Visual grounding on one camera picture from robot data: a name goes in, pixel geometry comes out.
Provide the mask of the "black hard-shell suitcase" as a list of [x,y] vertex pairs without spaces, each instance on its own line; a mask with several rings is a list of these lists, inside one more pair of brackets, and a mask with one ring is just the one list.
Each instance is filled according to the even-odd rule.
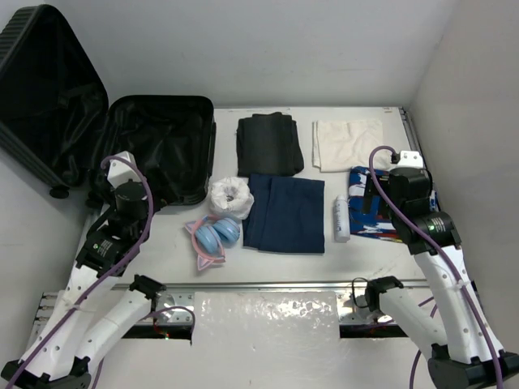
[[102,160],[130,152],[156,207],[202,202],[212,176],[216,123],[204,96],[124,96],[109,102],[64,15],[18,9],[1,33],[1,146],[53,197],[89,184],[109,197]]

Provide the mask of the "white spray bottle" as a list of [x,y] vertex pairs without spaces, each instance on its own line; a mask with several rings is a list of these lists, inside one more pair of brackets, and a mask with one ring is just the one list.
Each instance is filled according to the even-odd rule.
[[348,242],[350,240],[350,216],[348,201],[344,194],[336,197],[333,204],[333,216],[335,241]]

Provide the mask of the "blue pink cat-ear headphones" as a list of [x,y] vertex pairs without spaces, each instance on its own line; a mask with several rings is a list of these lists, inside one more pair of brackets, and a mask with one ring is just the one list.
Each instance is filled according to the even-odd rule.
[[236,244],[241,235],[240,225],[231,218],[214,215],[185,223],[191,244],[197,254],[198,271],[226,262],[225,248]]

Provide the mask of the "white towel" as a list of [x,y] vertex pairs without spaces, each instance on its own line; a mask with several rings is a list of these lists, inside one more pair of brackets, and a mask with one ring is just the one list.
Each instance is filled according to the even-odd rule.
[[383,144],[383,125],[379,119],[319,120],[312,126],[312,165],[321,173],[367,167],[371,152]]

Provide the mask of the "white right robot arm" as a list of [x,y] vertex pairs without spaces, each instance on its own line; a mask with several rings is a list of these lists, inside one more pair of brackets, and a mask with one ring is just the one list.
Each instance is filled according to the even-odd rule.
[[386,314],[416,344],[437,388],[501,388],[518,374],[518,355],[499,342],[466,273],[452,218],[431,208],[432,179],[425,169],[396,167],[364,175],[365,192],[380,203],[421,268],[441,323],[412,301],[394,276],[369,280],[366,309]]

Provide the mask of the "black garment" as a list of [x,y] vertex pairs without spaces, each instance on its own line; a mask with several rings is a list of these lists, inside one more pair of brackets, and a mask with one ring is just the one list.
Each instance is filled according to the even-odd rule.
[[297,122],[288,114],[255,113],[239,119],[236,152],[239,177],[290,177],[304,169]]

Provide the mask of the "navy blue garment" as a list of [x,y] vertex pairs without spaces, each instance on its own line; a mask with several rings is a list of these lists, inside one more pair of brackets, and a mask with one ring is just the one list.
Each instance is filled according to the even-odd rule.
[[253,174],[254,197],[243,221],[243,245],[281,254],[323,254],[324,186],[321,180]]

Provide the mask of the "blue white red patterned garment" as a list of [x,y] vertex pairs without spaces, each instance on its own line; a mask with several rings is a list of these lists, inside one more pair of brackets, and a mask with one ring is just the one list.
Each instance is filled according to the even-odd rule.
[[[389,199],[389,172],[379,169],[370,171],[368,167],[362,166],[351,169],[348,187],[350,232],[353,235],[363,235],[385,241],[411,242],[416,238],[416,232],[410,229],[407,223],[397,219],[393,209],[380,194],[383,191],[386,198]],[[431,196],[431,210],[428,213],[400,212],[422,231],[435,237],[442,231],[442,226],[435,223],[436,207]]]

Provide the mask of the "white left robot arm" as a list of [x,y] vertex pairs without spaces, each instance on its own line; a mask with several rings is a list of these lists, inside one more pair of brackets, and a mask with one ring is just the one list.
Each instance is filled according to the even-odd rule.
[[94,387],[108,351],[152,313],[165,286],[135,276],[118,303],[102,318],[97,310],[149,236],[153,200],[146,182],[130,178],[114,187],[115,204],[88,232],[68,283],[46,325],[1,376],[9,388]]

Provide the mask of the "metal mounting rail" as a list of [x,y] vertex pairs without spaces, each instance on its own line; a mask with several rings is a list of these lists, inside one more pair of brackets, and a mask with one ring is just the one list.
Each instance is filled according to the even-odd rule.
[[154,303],[160,327],[186,327],[192,315],[200,326],[251,324],[255,320],[286,324],[304,320],[315,327],[333,319],[340,327],[395,326],[388,315],[371,313],[361,280],[339,284],[170,284]]

